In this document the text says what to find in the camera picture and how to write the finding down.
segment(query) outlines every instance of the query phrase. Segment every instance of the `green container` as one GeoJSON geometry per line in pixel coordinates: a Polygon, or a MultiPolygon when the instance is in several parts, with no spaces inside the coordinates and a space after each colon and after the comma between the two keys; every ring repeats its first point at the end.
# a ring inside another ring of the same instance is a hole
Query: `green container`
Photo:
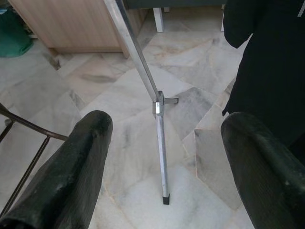
{"type": "Polygon", "coordinates": [[[10,9],[0,15],[0,57],[23,55],[32,45],[32,40],[10,9]]]}

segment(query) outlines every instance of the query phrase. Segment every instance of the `tile grout line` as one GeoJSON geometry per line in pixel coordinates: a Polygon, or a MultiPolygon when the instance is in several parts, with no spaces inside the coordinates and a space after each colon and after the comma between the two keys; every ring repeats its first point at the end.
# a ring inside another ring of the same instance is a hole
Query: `tile grout line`
{"type": "Polygon", "coordinates": [[[133,225],[133,223],[130,221],[130,219],[127,217],[127,215],[125,214],[125,212],[123,211],[123,209],[121,208],[121,206],[115,201],[114,197],[109,195],[108,189],[106,187],[105,191],[106,191],[106,195],[107,197],[110,199],[110,201],[119,209],[119,211],[123,214],[123,216],[125,217],[125,219],[127,220],[127,222],[129,222],[129,224],[136,229],[136,227],[133,225]]]}

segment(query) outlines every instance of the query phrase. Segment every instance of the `wooden furniture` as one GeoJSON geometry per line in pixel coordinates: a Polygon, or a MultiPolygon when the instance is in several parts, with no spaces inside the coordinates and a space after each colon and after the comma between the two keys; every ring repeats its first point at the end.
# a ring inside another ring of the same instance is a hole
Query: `wooden furniture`
{"type": "MultiPolygon", "coordinates": [[[[9,0],[37,37],[57,52],[128,52],[103,0],[9,0]]],[[[147,10],[128,10],[138,34],[147,10]]]]}
{"type": "Polygon", "coordinates": [[[158,32],[163,32],[162,10],[169,12],[169,7],[194,7],[222,5],[222,9],[227,0],[124,0],[128,9],[153,8],[153,14],[158,32]]]}

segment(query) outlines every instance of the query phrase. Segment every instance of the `marble tile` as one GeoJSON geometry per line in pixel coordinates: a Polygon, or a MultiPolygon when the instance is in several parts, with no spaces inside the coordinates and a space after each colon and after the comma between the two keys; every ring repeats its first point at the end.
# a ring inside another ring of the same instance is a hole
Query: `marble tile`
{"type": "Polygon", "coordinates": [[[176,128],[180,139],[187,137],[212,107],[216,97],[199,88],[177,95],[179,103],[167,105],[165,113],[176,128]]]}
{"type": "Polygon", "coordinates": [[[72,73],[76,68],[86,63],[94,54],[92,53],[77,53],[65,63],[57,72],[61,77],[66,77],[72,73]]]}
{"type": "MultiPolygon", "coordinates": [[[[68,136],[80,119],[81,115],[79,110],[67,92],[57,101],[38,112],[29,119],[29,121],[47,130],[68,136]]],[[[50,140],[48,146],[41,155],[37,166],[33,169],[33,174],[35,174],[38,168],[55,153],[62,143],[63,141],[61,140],[50,140]]]]}
{"type": "Polygon", "coordinates": [[[214,45],[209,50],[209,53],[209,64],[218,79],[218,83],[215,85],[216,91],[217,94],[220,94],[236,77],[242,55],[223,50],[214,45]]]}
{"type": "MultiPolygon", "coordinates": [[[[167,164],[186,157],[182,143],[168,119],[165,119],[167,164]]],[[[111,195],[160,170],[156,123],[151,109],[113,122],[112,142],[104,170],[104,185],[111,195]]]]}
{"type": "Polygon", "coordinates": [[[67,91],[67,84],[50,65],[9,88],[13,103],[25,119],[32,117],[67,91]]]}
{"type": "Polygon", "coordinates": [[[135,68],[131,57],[126,59],[123,53],[121,52],[105,52],[101,53],[101,57],[103,57],[103,59],[107,62],[109,66],[119,71],[122,71],[123,73],[132,68],[135,68]]]}
{"type": "Polygon", "coordinates": [[[67,75],[65,80],[81,100],[88,104],[107,90],[122,74],[122,71],[112,68],[96,54],[67,75]]]}
{"type": "Polygon", "coordinates": [[[230,222],[224,229],[241,229],[234,222],[230,222]]]}
{"type": "Polygon", "coordinates": [[[196,154],[194,131],[191,131],[190,134],[182,140],[182,143],[189,156],[194,156],[196,154]]]}
{"type": "Polygon", "coordinates": [[[248,41],[243,43],[238,49],[234,48],[225,39],[224,32],[217,33],[215,35],[215,37],[213,38],[213,45],[215,45],[215,46],[217,46],[217,47],[219,47],[219,48],[221,48],[223,50],[226,50],[226,51],[229,51],[229,52],[238,53],[240,55],[242,55],[244,53],[244,50],[245,50],[247,44],[248,44],[248,41]]]}
{"type": "Polygon", "coordinates": [[[233,89],[233,86],[235,84],[236,78],[232,79],[232,81],[230,82],[230,84],[227,86],[227,88],[225,89],[225,92],[227,92],[228,94],[231,94],[231,91],[233,89]]]}
{"type": "Polygon", "coordinates": [[[148,63],[163,66],[193,66],[211,47],[213,34],[207,31],[158,33],[143,50],[148,63]]]}
{"type": "Polygon", "coordinates": [[[83,109],[86,106],[85,102],[75,93],[75,91],[70,90],[69,96],[79,110],[83,109]]]}
{"type": "Polygon", "coordinates": [[[221,6],[171,8],[163,14],[164,31],[219,32],[223,11],[221,6]]]}
{"type": "MultiPolygon", "coordinates": [[[[11,112],[19,115],[14,107],[11,112]]],[[[69,135],[80,118],[77,107],[69,94],[66,93],[29,121],[56,133],[69,135]]],[[[15,123],[0,144],[0,182],[2,184],[0,187],[0,205],[8,200],[44,138],[44,135],[15,123]]],[[[50,140],[22,191],[29,184],[39,167],[55,153],[62,143],[60,140],[50,140]]]]}
{"type": "Polygon", "coordinates": [[[240,59],[239,54],[212,46],[194,66],[178,74],[178,78],[219,95],[236,76],[240,59]]]}
{"type": "Polygon", "coordinates": [[[230,84],[227,86],[225,91],[220,94],[220,96],[217,98],[217,100],[215,102],[218,106],[220,106],[222,108],[222,110],[225,108],[225,106],[227,105],[227,103],[229,101],[231,91],[232,91],[233,86],[235,84],[235,80],[236,80],[236,78],[234,78],[230,82],[230,84]]]}
{"type": "Polygon", "coordinates": [[[74,57],[74,54],[71,53],[61,53],[58,56],[56,56],[56,60],[58,60],[60,68],[62,68],[66,63],[68,63],[72,58],[74,57]]]}
{"type": "Polygon", "coordinates": [[[4,206],[44,140],[15,123],[0,144],[0,206],[4,206]]]}
{"type": "Polygon", "coordinates": [[[8,89],[4,89],[0,92],[0,103],[7,109],[13,106],[13,99],[8,89]]]}
{"type": "Polygon", "coordinates": [[[0,68],[0,91],[33,75],[44,75],[46,69],[53,69],[42,54],[28,52],[19,57],[0,58],[0,68]]]}
{"type": "Polygon", "coordinates": [[[195,177],[197,177],[196,172],[196,156],[190,156],[183,160],[183,166],[186,167],[195,177]]]}
{"type": "Polygon", "coordinates": [[[135,229],[135,227],[115,201],[103,191],[97,200],[89,229],[135,229]]]}
{"type": "Polygon", "coordinates": [[[235,222],[240,229],[254,229],[249,215],[243,205],[241,205],[236,211],[233,217],[233,222],[235,222]]]}
{"type": "Polygon", "coordinates": [[[216,100],[216,104],[221,107],[222,110],[224,110],[225,106],[227,105],[228,101],[229,101],[230,95],[224,91],[220,94],[220,96],[218,96],[217,100],[216,100]]]}
{"type": "Polygon", "coordinates": [[[26,54],[50,54],[48,48],[38,39],[33,39],[33,46],[25,53],[26,54]]]}
{"type": "MultiPolygon", "coordinates": [[[[162,69],[150,65],[150,70],[158,89],[163,90],[166,97],[172,97],[191,87],[162,69]]],[[[118,122],[151,106],[151,99],[138,72],[132,69],[82,109],[81,114],[85,116],[92,110],[103,110],[112,117],[113,121],[118,122]]]]}
{"type": "Polygon", "coordinates": [[[232,211],[187,169],[169,169],[170,205],[163,205],[160,175],[115,197],[137,229],[222,229],[232,211]]]}
{"type": "Polygon", "coordinates": [[[224,119],[225,117],[223,117],[222,109],[218,105],[213,104],[211,109],[196,126],[196,129],[217,130],[220,132],[224,119]]]}
{"type": "Polygon", "coordinates": [[[157,29],[156,22],[154,20],[153,10],[149,9],[138,35],[138,42],[140,44],[140,47],[144,49],[156,34],[157,29]]]}
{"type": "MultiPolygon", "coordinates": [[[[20,115],[15,106],[6,106],[6,108],[13,114],[20,115]]],[[[8,120],[8,118],[0,114],[0,133],[6,128],[6,120],[8,120]]]]}
{"type": "Polygon", "coordinates": [[[195,130],[196,169],[206,183],[230,208],[241,205],[219,130],[195,130]]]}

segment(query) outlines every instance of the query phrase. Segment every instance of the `black armrest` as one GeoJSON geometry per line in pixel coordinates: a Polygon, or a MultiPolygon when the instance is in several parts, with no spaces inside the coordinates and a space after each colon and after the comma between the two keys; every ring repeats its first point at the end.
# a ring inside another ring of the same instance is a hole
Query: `black armrest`
{"type": "Polygon", "coordinates": [[[102,185],[112,120],[93,111],[38,170],[0,228],[88,228],[102,185]]]}
{"type": "Polygon", "coordinates": [[[257,229],[305,228],[305,167],[254,116],[233,113],[222,137],[234,180],[257,229]]]}

